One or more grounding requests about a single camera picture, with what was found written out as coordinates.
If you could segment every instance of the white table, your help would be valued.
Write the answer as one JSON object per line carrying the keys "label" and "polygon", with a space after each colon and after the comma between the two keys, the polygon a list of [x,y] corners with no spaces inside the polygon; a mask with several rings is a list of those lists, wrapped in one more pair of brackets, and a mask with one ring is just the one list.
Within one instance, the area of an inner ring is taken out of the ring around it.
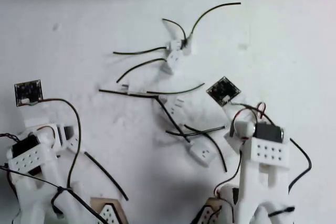
{"label": "white table", "polygon": [[[331,223],[336,210],[336,0],[0,0],[0,132],[22,130],[13,84],[41,79],[45,98],[65,98],[76,106],[83,143],[130,201],[85,157],[78,159],[73,179],[92,196],[120,198],[130,223],[189,223],[214,185],[235,171],[238,156],[224,132],[213,137],[224,152],[227,174],[219,158],[203,168],[188,155],[183,140],[166,135],[164,130],[172,127],[161,120],[155,102],[97,89],[114,88],[126,69],[162,56],[111,54],[163,46],[171,36],[161,18],[177,21],[189,33],[203,11],[227,2],[242,5],[205,16],[195,30],[195,55],[184,60],[180,74],[165,80],[159,75],[151,88],[179,90],[206,82],[201,91],[184,97],[195,112],[194,126],[204,129],[221,124],[223,114],[205,89],[222,76],[244,92],[248,103],[265,101],[269,116],[313,162],[312,171],[291,191],[296,223]],[[153,64],[128,78],[152,80],[157,74]],[[52,119],[76,122],[65,105],[53,103],[48,111]],[[10,143],[1,139],[1,163]],[[62,157],[65,173],[71,158]],[[294,147],[291,160],[294,178],[307,162]],[[10,222],[17,205],[4,173],[1,178],[1,216]]]}

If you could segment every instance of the white plastic part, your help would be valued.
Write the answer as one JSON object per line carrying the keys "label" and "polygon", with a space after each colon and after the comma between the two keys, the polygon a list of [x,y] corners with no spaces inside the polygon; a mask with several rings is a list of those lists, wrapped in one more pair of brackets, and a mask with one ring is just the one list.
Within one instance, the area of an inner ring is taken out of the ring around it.
{"label": "white plastic part", "polygon": [[[39,166],[44,180],[66,187],[66,180],[61,175],[56,155],[46,144],[39,144],[8,160],[8,164],[10,169],[23,174],[27,174],[31,169]],[[21,210],[20,224],[43,224],[45,215],[51,208],[50,201],[57,188],[13,173],[11,173],[11,178],[17,191]],[[55,201],[55,205],[64,213],[68,223],[86,223],[82,208],[78,207],[76,200],[69,193],[60,194]]]}
{"label": "white plastic part", "polygon": [[246,145],[250,151],[245,155],[251,161],[289,168],[289,150],[286,144],[253,137],[246,142]]}
{"label": "white plastic part", "polygon": [[[165,108],[167,109],[168,113],[172,116],[174,121],[179,125],[182,126],[185,123],[185,111],[184,111],[184,104],[185,101],[181,99],[181,97],[162,97],[162,100],[166,100],[164,103]],[[167,115],[162,111],[161,115],[167,119]]]}
{"label": "white plastic part", "polygon": [[[277,158],[271,158],[273,152]],[[235,224],[250,223],[259,206],[265,207],[268,213],[292,206],[288,196],[288,163],[288,143],[279,144],[257,138],[247,140],[243,146]],[[260,181],[264,164],[268,164],[266,185]],[[293,213],[273,216],[272,223],[291,224]]]}
{"label": "white plastic part", "polygon": [[256,130],[256,124],[251,121],[235,121],[234,129],[240,138],[251,138]]}
{"label": "white plastic part", "polygon": [[182,40],[175,39],[169,42],[167,49],[169,51],[177,51],[177,50],[181,50],[181,46],[182,46]]}
{"label": "white plastic part", "polygon": [[204,142],[204,139],[202,139],[202,141],[193,141],[189,152],[205,167],[209,167],[211,161],[216,157],[216,153]]}
{"label": "white plastic part", "polygon": [[[77,153],[77,150],[78,150],[78,138],[76,136],[73,136],[71,139],[65,140],[64,146],[66,146],[73,153]],[[79,153],[84,153],[84,152],[86,152],[86,149],[83,146],[83,143],[80,143]]]}
{"label": "white plastic part", "polygon": [[166,62],[162,65],[161,69],[168,73],[174,74],[179,65],[179,61],[183,56],[182,50],[171,51],[166,59]]}
{"label": "white plastic part", "polygon": [[187,38],[186,45],[183,47],[183,54],[185,56],[191,55],[193,53],[193,34],[190,34]]}
{"label": "white plastic part", "polygon": [[100,216],[102,216],[108,224],[122,224],[119,222],[117,215],[111,205],[106,204],[103,210],[100,212]]}

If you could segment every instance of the electronic component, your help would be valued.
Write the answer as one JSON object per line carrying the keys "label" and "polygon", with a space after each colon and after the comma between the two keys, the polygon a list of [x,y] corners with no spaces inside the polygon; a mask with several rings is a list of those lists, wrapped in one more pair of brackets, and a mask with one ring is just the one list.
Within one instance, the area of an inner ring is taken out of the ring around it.
{"label": "electronic component", "polygon": [[18,83],[14,88],[17,107],[43,100],[41,80]]}
{"label": "electronic component", "polygon": [[240,90],[226,77],[221,78],[206,91],[221,107],[240,94]]}
{"label": "electronic component", "polygon": [[279,126],[266,123],[256,123],[253,136],[276,143],[282,143],[282,140],[284,139],[284,132]]}

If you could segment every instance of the square circuit board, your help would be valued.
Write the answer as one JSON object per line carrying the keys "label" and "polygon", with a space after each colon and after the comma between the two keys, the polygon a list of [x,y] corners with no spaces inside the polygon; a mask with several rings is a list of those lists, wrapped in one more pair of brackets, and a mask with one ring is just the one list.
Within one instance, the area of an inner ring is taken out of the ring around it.
{"label": "square circuit board", "polygon": [[18,83],[14,88],[17,107],[43,100],[41,80]]}
{"label": "square circuit board", "polygon": [[226,77],[221,78],[206,91],[221,107],[240,94],[240,90]]}

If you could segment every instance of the black cable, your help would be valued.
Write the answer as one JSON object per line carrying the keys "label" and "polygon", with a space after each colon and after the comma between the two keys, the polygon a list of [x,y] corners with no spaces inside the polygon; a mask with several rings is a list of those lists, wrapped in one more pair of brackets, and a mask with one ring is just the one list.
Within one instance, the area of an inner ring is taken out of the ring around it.
{"label": "black cable", "polygon": [[6,177],[7,177],[7,181],[8,181],[9,186],[10,186],[11,189],[13,190],[13,193],[15,194],[15,197],[18,199],[18,197],[17,197],[17,192],[16,192],[16,188],[15,188],[15,186],[13,185],[12,179],[11,179],[11,177],[10,177],[10,171],[7,171]]}
{"label": "black cable", "polygon": [[214,212],[209,216],[209,219],[208,219],[207,224],[210,224],[210,221],[211,221],[212,217],[214,217],[215,214],[219,213],[219,212],[221,211],[221,209],[222,209],[222,206],[220,206],[220,207],[218,208],[218,210],[214,211]]}
{"label": "black cable", "polygon": [[290,190],[292,189],[293,185],[301,178],[303,177],[307,172],[309,172],[312,168],[312,164],[311,164],[311,160],[310,157],[308,156],[308,154],[293,140],[290,138],[290,141],[296,146],[297,149],[300,150],[300,152],[305,156],[305,158],[308,161],[308,168],[306,170],[304,170],[302,173],[299,174],[299,176],[297,176],[288,186],[288,193],[290,192]]}
{"label": "black cable", "polygon": [[53,184],[53,183],[51,183],[51,182],[49,182],[49,181],[46,181],[46,180],[44,180],[44,179],[37,178],[37,177],[34,177],[34,176],[30,176],[30,175],[28,175],[28,174],[19,173],[19,172],[15,171],[15,170],[11,170],[11,169],[9,169],[9,168],[6,168],[5,166],[2,166],[2,165],[0,165],[0,169],[1,169],[1,170],[5,170],[5,171],[10,172],[10,173],[15,173],[15,174],[18,174],[18,175],[21,175],[21,176],[25,176],[25,177],[33,178],[33,179],[42,181],[42,182],[44,182],[44,183],[50,184],[50,185],[52,185],[52,186],[58,187],[58,186],[56,186],[55,184]]}
{"label": "black cable", "polygon": [[174,135],[174,136],[197,136],[197,135],[202,135],[203,133],[209,133],[209,132],[219,131],[219,130],[223,130],[223,129],[226,129],[226,125],[223,125],[223,126],[217,127],[217,128],[208,129],[208,130],[198,131],[198,132],[194,132],[194,133],[184,133],[183,135],[181,133],[177,133],[177,132],[173,132],[173,131],[166,131],[166,133],[168,133],[170,135]]}
{"label": "black cable", "polygon": [[143,94],[128,94],[127,92],[119,92],[114,90],[106,90],[106,89],[99,89],[99,92],[103,93],[111,93],[111,94],[120,94],[120,95],[126,95],[128,97],[138,97],[138,98],[150,98],[155,99],[158,97],[157,95],[143,95]]}
{"label": "black cable", "polygon": [[33,177],[33,176],[30,176],[30,175],[27,175],[27,174],[23,174],[23,173],[19,173],[15,170],[11,170],[9,168],[6,168],[5,166],[0,166],[0,169],[1,170],[5,170],[5,171],[8,171],[8,172],[11,172],[11,173],[15,173],[15,174],[18,174],[18,175],[21,175],[21,176],[25,176],[25,177],[29,177],[29,178],[33,178],[33,179],[36,179],[36,180],[39,180],[41,182],[44,182],[44,183],[47,183],[47,184],[50,184],[54,187],[57,188],[57,193],[55,194],[55,196],[52,198],[51,201],[53,201],[52,203],[55,202],[57,196],[62,193],[63,191],[68,191],[79,203],[81,203],[92,215],[94,215],[97,219],[99,219],[101,222],[103,222],[104,224],[108,224],[107,221],[102,218],[98,213],[96,213],[89,205],[87,205],[85,203],[84,200],[82,200],[74,191],[72,191],[71,188],[64,188],[64,187],[61,187],[61,186],[57,186],[49,181],[46,181],[44,179],[41,179],[41,178],[37,178],[37,177]]}
{"label": "black cable", "polygon": [[111,176],[111,174],[109,174],[109,172],[94,158],[92,157],[88,152],[84,152],[84,154],[92,161],[94,162],[103,173],[105,173],[106,176],[108,176],[108,178],[112,181],[112,183],[114,183],[114,185],[117,187],[117,189],[120,191],[120,193],[122,194],[122,196],[125,198],[125,200],[129,200],[126,193],[124,192],[124,190],[121,188],[121,186],[118,184],[118,182]]}
{"label": "black cable", "polygon": [[187,36],[185,35],[185,31],[184,31],[183,27],[181,25],[179,25],[178,23],[176,23],[175,21],[172,21],[170,19],[163,18],[162,20],[170,22],[170,23],[173,23],[173,24],[177,25],[182,30],[183,37],[184,37],[184,40],[182,41],[182,44],[181,44],[181,49],[182,49],[183,46],[184,46],[184,44],[185,44],[185,42],[187,41]]}
{"label": "black cable", "polygon": [[137,68],[142,67],[142,66],[144,66],[144,65],[147,65],[147,64],[150,64],[150,63],[153,63],[153,62],[156,62],[156,61],[161,61],[161,60],[167,62],[167,60],[164,59],[164,58],[157,58],[157,59],[153,59],[153,60],[145,61],[145,62],[143,62],[143,63],[141,63],[141,64],[139,64],[139,65],[136,65],[136,66],[130,68],[129,70],[127,70],[125,73],[122,74],[122,76],[117,80],[117,83],[118,83],[119,81],[121,81],[121,79],[124,78],[124,77],[126,76],[126,74],[128,74],[128,73],[131,72],[131,71],[133,71],[134,69],[137,69]]}
{"label": "black cable", "polygon": [[14,140],[16,143],[20,142],[20,139],[16,135],[10,133],[2,133],[0,134],[0,137],[7,137],[9,139]]}
{"label": "black cable", "polygon": [[217,5],[215,7],[212,7],[211,9],[207,10],[205,13],[203,13],[198,20],[196,21],[195,25],[193,26],[193,29],[191,30],[191,34],[194,32],[196,25],[198,24],[198,22],[200,22],[201,18],[203,18],[207,13],[211,12],[214,9],[220,8],[222,6],[227,6],[227,5],[241,5],[240,2],[237,3],[227,3],[227,4],[221,4],[221,5]]}
{"label": "black cable", "polygon": [[153,52],[156,50],[160,50],[160,49],[167,49],[166,47],[156,47],[153,49],[149,49],[146,51],[140,51],[140,52],[113,52],[115,55],[142,55],[142,54],[146,54],[148,52]]}
{"label": "black cable", "polygon": [[43,99],[41,101],[38,101],[38,103],[42,103],[42,102],[51,102],[51,101],[60,101],[60,102],[65,102],[66,104],[68,104],[72,110],[74,111],[75,115],[76,115],[76,118],[77,118],[77,123],[78,123],[78,148],[77,148],[77,151],[75,153],[75,157],[72,161],[72,165],[71,165],[71,168],[69,170],[69,174],[68,174],[68,180],[67,180],[67,187],[70,188],[70,182],[71,182],[71,174],[72,174],[72,171],[74,169],[74,166],[75,166],[75,163],[76,163],[76,160],[77,160],[77,157],[79,155],[79,151],[80,151],[80,145],[81,145],[81,123],[80,123],[80,118],[79,118],[79,114],[76,110],[76,108],[70,103],[68,102],[67,100],[65,99],[61,99],[61,98],[49,98],[49,99]]}
{"label": "black cable", "polygon": [[241,164],[241,162],[242,162],[242,159],[241,159],[241,158],[243,157],[243,153],[242,153],[241,150],[239,150],[239,154],[240,154],[240,158],[239,158],[239,163],[238,163],[238,167],[237,167],[236,172],[234,173],[234,175],[233,175],[231,178],[229,178],[229,179],[227,179],[227,180],[225,180],[225,181],[223,181],[223,182],[220,182],[220,183],[215,187],[215,189],[214,189],[214,196],[215,196],[215,197],[217,197],[217,195],[216,195],[216,191],[217,191],[217,188],[218,188],[219,186],[221,186],[221,185],[223,185],[223,184],[225,184],[225,183],[227,183],[227,182],[230,182],[232,179],[234,179],[234,178],[237,176],[238,171],[239,171],[239,168],[240,168],[240,164]]}
{"label": "black cable", "polygon": [[[195,132],[201,132],[201,131],[199,131],[199,130],[197,130],[197,129],[194,129],[194,128],[192,128],[192,127],[190,127],[190,126],[188,126],[188,125],[184,125],[187,129],[189,129],[189,130],[191,130],[191,131],[195,131]],[[223,166],[224,166],[224,171],[227,173],[227,168],[226,168],[226,164],[225,164],[225,160],[224,160],[224,157],[223,157],[223,153],[222,153],[222,151],[221,151],[221,149],[219,148],[219,146],[218,146],[218,144],[216,143],[216,141],[212,138],[212,137],[210,137],[209,136],[209,134],[207,134],[207,133],[203,133],[202,135],[204,135],[205,137],[207,137],[215,146],[216,146],[216,148],[217,148],[217,150],[218,150],[218,153],[219,153],[219,155],[220,155],[220,158],[221,158],[221,160],[222,160],[222,163],[223,163]]]}
{"label": "black cable", "polygon": [[105,93],[112,93],[112,94],[120,94],[120,95],[126,95],[129,97],[138,97],[138,98],[150,98],[150,99],[154,99],[155,101],[158,102],[158,104],[161,106],[161,108],[163,109],[164,113],[166,113],[166,115],[168,116],[169,120],[172,122],[172,124],[175,126],[175,128],[177,129],[178,132],[181,133],[181,135],[184,137],[184,139],[190,143],[190,140],[188,139],[187,136],[184,136],[183,131],[181,130],[181,128],[177,125],[177,123],[174,121],[174,119],[172,118],[172,116],[169,114],[168,110],[166,109],[166,107],[164,106],[164,104],[162,103],[162,101],[160,100],[158,95],[141,95],[141,94],[127,94],[126,92],[118,92],[118,91],[113,91],[113,90],[104,90],[104,89],[99,89],[100,92],[105,92]]}
{"label": "black cable", "polygon": [[294,210],[295,210],[295,207],[294,207],[294,206],[293,206],[293,207],[286,207],[286,208],[283,209],[283,210],[271,212],[271,213],[268,215],[268,217],[271,218],[271,217],[273,217],[273,216],[275,216],[275,215],[283,214],[284,212],[294,212]]}
{"label": "black cable", "polygon": [[188,90],[184,90],[184,91],[178,91],[178,92],[155,92],[155,91],[147,91],[146,93],[148,94],[183,94],[183,93],[187,93],[190,91],[194,91],[195,89],[200,88],[201,86],[203,86],[205,83],[203,82],[202,84],[192,88],[192,89],[188,89]]}

